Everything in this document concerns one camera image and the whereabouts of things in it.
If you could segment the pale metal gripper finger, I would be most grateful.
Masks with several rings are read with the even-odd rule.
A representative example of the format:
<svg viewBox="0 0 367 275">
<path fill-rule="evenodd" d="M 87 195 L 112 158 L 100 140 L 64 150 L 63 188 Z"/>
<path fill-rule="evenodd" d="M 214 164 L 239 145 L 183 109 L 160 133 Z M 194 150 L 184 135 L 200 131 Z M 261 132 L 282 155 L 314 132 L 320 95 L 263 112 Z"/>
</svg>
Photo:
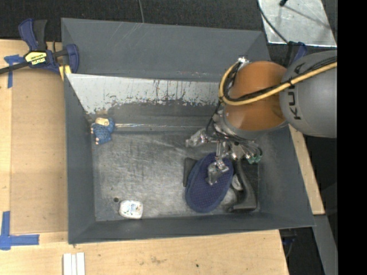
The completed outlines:
<svg viewBox="0 0 367 275">
<path fill-rule="evenodd" d="M 199 129 L 185 140 L 187 148 L 199 147 L 207 143 L 207 134 L 205 128 Z"/>
<path fill-rule="evenodd" d="M 229 167 L 225 164 L 224 160 L 219 157 L 215 157 L 214 162 L 211 162 L 207 168 L 206 182 L 209 185 L 217 183 L 218 179 L 226 172 L 229 171 Z"/>
</svg>

